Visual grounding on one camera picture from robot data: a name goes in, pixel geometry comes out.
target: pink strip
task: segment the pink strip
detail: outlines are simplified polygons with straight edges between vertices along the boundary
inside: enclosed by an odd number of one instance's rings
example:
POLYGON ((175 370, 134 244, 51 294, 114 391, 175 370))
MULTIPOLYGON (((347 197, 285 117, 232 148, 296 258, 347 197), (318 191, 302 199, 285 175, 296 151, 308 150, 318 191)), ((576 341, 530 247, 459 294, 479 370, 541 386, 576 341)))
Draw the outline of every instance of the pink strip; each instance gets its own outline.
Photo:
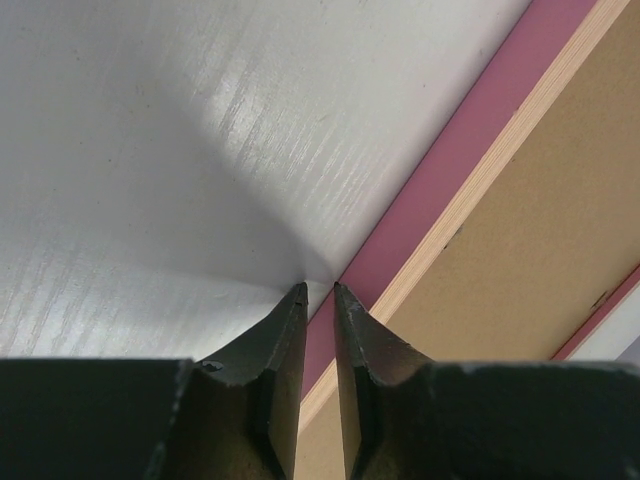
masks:
MULTIPOLYGON (((371 308, 596 0, 534 0, 340 278, 371 308)), ((303 395, 334 357, 333 297, 309 325, 303 395)))
POLYGON ((627 296, 627 294, 640 282, 640 266, 638 266, 627 279, 616 289, 609 299, 596 312, 589 317, 580 329, 569 339, 564 346, 553 356, 554 360, 566 360, 569 355, 593 332, 611 313, 611 311, 627 296))

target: white surface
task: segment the white surface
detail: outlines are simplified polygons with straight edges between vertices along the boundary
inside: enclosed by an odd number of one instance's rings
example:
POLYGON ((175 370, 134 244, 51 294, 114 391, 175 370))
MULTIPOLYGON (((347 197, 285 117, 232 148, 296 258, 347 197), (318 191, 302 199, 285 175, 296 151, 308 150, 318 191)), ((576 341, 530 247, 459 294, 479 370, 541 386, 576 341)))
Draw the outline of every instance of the white surface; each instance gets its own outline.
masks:
POLYGON ((576 348, 570 360, 639 361, 625 351, 640 337, 640 284, 616 305, 591 334, 576 348))
POLYGON ((0 354, 317 306, 527 3, 0 2, 0 354))

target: cardboard surface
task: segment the cardboard surface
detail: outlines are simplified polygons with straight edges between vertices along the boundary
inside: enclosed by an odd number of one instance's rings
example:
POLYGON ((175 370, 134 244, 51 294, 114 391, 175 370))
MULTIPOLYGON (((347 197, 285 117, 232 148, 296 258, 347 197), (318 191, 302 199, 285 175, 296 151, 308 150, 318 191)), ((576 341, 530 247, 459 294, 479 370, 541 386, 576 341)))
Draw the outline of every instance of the cardboard surface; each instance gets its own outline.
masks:
MULTIPOLYGON (((640 2, 632 1, 389 321, 436 360, 547 359, 640 262, 640 2)), ((296 478, 344 478, 337 394, 296 478)))

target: wooden strip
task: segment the wooden strip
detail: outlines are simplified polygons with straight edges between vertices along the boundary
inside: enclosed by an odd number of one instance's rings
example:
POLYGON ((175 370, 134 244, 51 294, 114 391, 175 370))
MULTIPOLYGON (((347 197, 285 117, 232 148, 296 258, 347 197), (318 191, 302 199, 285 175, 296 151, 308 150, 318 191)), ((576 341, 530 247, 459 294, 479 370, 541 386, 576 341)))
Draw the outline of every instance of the wooden strip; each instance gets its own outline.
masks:
MULTIPOLYGON (((610 319, 616 309, 640 287, 640 266, 609 296, 605 303, 584 323, 582 327, 571 337, 563 347, 553 356, 554 360, 570 359, 584 342, 592 335, 598 334, 598 329, 610 319)), ((615 352, 610 360, 615 360, 622 352, 615 352)))
MULTIPOLYGON (((516 108, 513 108, 511 110, 511 118, 504 122, 506 126, 504 126, 502 131, 499 131, 499 135, 497 136, 497 138, 494 137, 495 140, 490 144, 488 150, 485 150, 486 153, 482 155, 480 161, 476 164, 475 168, 473 168, 471 174, 468 176, 468 178, 466 178, 466 181, 464 181, 460 189, 457 191, 457 193, 455 193, 453 199, 449 202, 449 204, 444 209, 442 214, 437 218, 437 220, 432 224, 431 228, 422 238, 417 248, 413 251, 409 259, 402 266, 400 271, 395 275, 393 280, 389 283, 382 295, 378 298, 378 300, 371 308, 372 314, 381 322, 386 323, 389 318, 391 318, 393 313, 397 310, 402 301, 413 289, 418 280, 422 277, 422 275, 424 275, 424 272, 429 268, 438 254, 442 251, 448 241, 453 237, 455 232, 462 225, 471 210, 473 210, 473 208, 480 201, 482 196, 502 171, 504 166, 508 163, 508 161, 515 154, 518 148, 520 148, 535 125, 540 121, 545 112, 556 100, 560 92, 562 92, 569 80, 573 77, 575 72, 585 61, 589 53, 591 53, 593 48, 597 45, 597 43, 612 25, 614 20, 623 11, 625 6, 628 4, 628 1, 629 0, 599 0, 591 10, 586 9, 582 11, 583 16, 581 18, 584 18, 584 20, 582 21, 582 23, 580 23, 579 27, 575 29, 573 35, 571 35, 570 32, 565 32, 567 34, 567 37, 570 36, 570 38, 568 42, 566 42, 564 47, 561 47, 561 45, 557 44, 547 45, 547 48, 549 49, 556 48, 556 52, 561 48, 560 53, 557 54, 555 59, 548 61, 548 63, 546 64, 548 65, 548 68, 541 76, 541 78, 539 78, 537 83, 535 83, 535 86, 532 90, 530 90, 530 93, 524 96, 524 101, 521 103, 517 103, 516 108)), ((553 14, 550 14, 549 11, 545 11, 544 9, 551 8, 551 6, 553 5, 557 6, 562 3, 563 2, 535 2, 534 5, 530 7, 530 10, 527 11, 521 22, 518 24, 518 26, 516 26, 514 32, 512 32, 509 39, 505 42, 505 45, 498 52, 496 58, 494 58, 494 60, 491 62, 490 66, 487 68, 487 71, 478 81, 469 97, 465 99, 464 103, 474 101, 478 102, 477 98, 474 98, 474 92, 476 92, 476 95, 482 94, 482 92, 478 94, 477 89, 483 88, 482 80, 487 75, 493 77, 494 82, 499 82, 502 85, 502 88, 507 89, 506 84, 514 81, 513 77, 510 77, 508 75, 509 71, 513 69, 514 62, 517 63, 520 68, 522 68, 522 50, 525 48, 530 48, 532 42, 535 43, 534 39, 539 38, 541 35, 548 36, 550 35, 550 32, 554 32, 553 28, 549 28, 549 26, 541 28, 541 25, 543 25, 544 22, 549 21, 550 18, 554 18, 553 14), (527 20, 527 16, 530 14, 536 15, 536 18, 534 19, 535 21, 532 21, 531 19, 527 20), (492 70, 491 67, 495 65, 498 65, 498 67, 492 70)), ((582 6, 582 8, 584 8, 585 2, 578 3, 582 6)), ((566 19, 564 19, 561 25, 566 28, 566 19)), ((496 101, 499 99, 499 97, 496 96, 496 85, 490 85, 489 87, 484 88, 489 91, 489 95, 491 95, 492 100, 496 101)), ((485 112, 487 112, 486 109, 489 108, 489 106, 487 105, 486 99, 484 99, 484 102, 479 101, 479 103, 482 104, 485 112)), ((493 105, 491 108, 498 108, 498 105, 493 105)), ((387 225, 385 225, 384 222, 385 220, 387 220, 387 222, 391 221, 389 220, 390 214, 393 213, 392 211, 394 208, 399 208, 399 202, 400 204, 402 204, 402 207, 405 210, 416 210, 417 204, 414 201, 415 199, 410 198, 412 194, 415 196, 415 185, 418 185, 418 182, 414 180, 416 178, 419 179, 421 174, 423 175, 425 171, 428 171, 429 162, 433 157, 442 157, 447 153, 447 149, 442 146, 445 142, 455 142, 459 145, 461 142, 464 142, 464 136, 469 136, 473 133, 473 130, 471 130, 471 128, 473 127, 465 124, 464 121, 455 121, 456 117, 458 117, 462 113, 463 112, 461 111, 456 113, 454 119, 452 119, 434 147, 425 157, 423 163, 412 177, 410 183, 405 186, 405 189, 403 189, 403 192, 398 197, 398 199, 396 199, 396 202, 394 202, 394 205, 387 213, 387 215, 385 215, 385 218, 383 218, 381 224, 377 227, 376 230, 381 227, 388 226, 388 223, 387 225), (407 189, 411 186, 412 181, 414 182, 414 191, 407 192, 407 189), (406 198, 414 201, 414 203, 412 204, 411 202, 406 201, 403 202, 402 200, 406 200, 406 198)), ((474 121, 476 122, 477 127, 478 122, 481 122, 482 118, 478 117, 478 115, 476 114, 474 117, 474 121)), ((449 163, 453 161, 453 158, 455 157, 449 156, 449 163)), ((418 185, 418 187, 422 187, 422 189, 424 189, 424 183, 422 185, 418 185)), ((398 236, 398 232, 400 231, 400 229, 395 228, 393 230, 393 233, 398 236)), ((372 238, 367 241, 367 243, 363 247, 363 250, 361 250, 358 256, 360 256, 364 251, 364 256, 366 256, 367 259, 371 261, 371 258, 369 258, 371 257, 371 255, 366 254, 371 253, 370 250, 373 249, 377 250, 377 256, 379 257, 380 255, 382 255, 381 252, 385 251, 385 247, 387 246, 381 246, 379 240, 376 240, 372 236, 372 238)), ((358 266, 359 261, 361 260, 356 257, 352 265, 350 265, 350 269, 352 269, 354 264, 358 266)), ((371 269, 366 268, 366 265, 363 268, 359 268, 356 270, 360 275, 368 274, 368 276, 371 277, 371 269)), ((345 272, 345 275, 342 277, 341 281, 353 286, 353 283, 350 282, 351 276, 355 276, 355 273, 353 273, 353 271, 350 272, 348 269, 347 272, 345 272)), ((358 291, 357 287, 354 288, 354 290, 356 291, 356 294, 361 297, 365 305, 367 305, 367 303, 370 303, 370 295, 366 295, 366 292, 365 295, 363 295, 358 291)), ((325 305, 323 305, 319 313, 324 317, 328 317, 328 319, 323 318, 325 322, 320 326, 318 326, 317 323, 314 326, 315 320, 310 325, 311 331, 309 340, 315 340, 316 347, 318 340, 323 341, 325 345, 333 343, 332 329, 330 327, 326 328, 327 322, 329 322, 330 325, 331 317, 331 309, 329 306, 330 304, 328 304, 327 302, 325 302, 325 305)), ((313 345, 311 345, 311 347, 311 350, 307 348, 307 354, 309 354, 310 352, 315 353, 317 357, 319 349, 316 348, 314 350, 313 345)), ((310 361, 305 364, 305 368, 308 367, 309 363, 312 363, 312 361, 315 360, 317 360, 317 358, 311 358, 310 361)), ((310 391, 308 391, 308 394, 305 396, 302 402, 299 422, 300 432, 303 431, 304 428, 306 428, 306 426, 313 419, 315 414, 322 408, 324 403, 336 388, 337 377, 335 374, 335 365, 331 363, 329 368, 327 368, 320 376, 320 380, 313 386, 313 388, 310 389, 310 391)))

